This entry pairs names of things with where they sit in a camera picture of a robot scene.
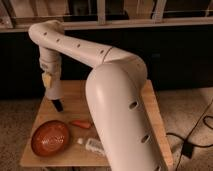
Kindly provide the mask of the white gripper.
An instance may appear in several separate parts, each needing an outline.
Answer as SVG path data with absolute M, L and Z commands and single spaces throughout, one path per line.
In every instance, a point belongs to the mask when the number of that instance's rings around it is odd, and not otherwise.
M 42 81 L 45 87 L 45 96 L 49 100 L 54 100 L 53 105 L 58 112 L 63 110 L 62 103 L 59 99 L 63 97 L 61 86 L 61 60 L 47 62 L 39 60 L 40 67 L 43 70 Z

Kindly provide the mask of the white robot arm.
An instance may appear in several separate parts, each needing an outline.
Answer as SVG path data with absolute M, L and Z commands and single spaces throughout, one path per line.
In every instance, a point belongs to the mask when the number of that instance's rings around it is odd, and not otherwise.
M 168 171 L 141 97 L 147 80 L 141 57 L 69 37 L 57 20 L 33 24 L 28 34 L 39 46 L 48 99 L 62 98 L 62 55 L 92 68 L 86 80 L 86 100 L 112 171 Z

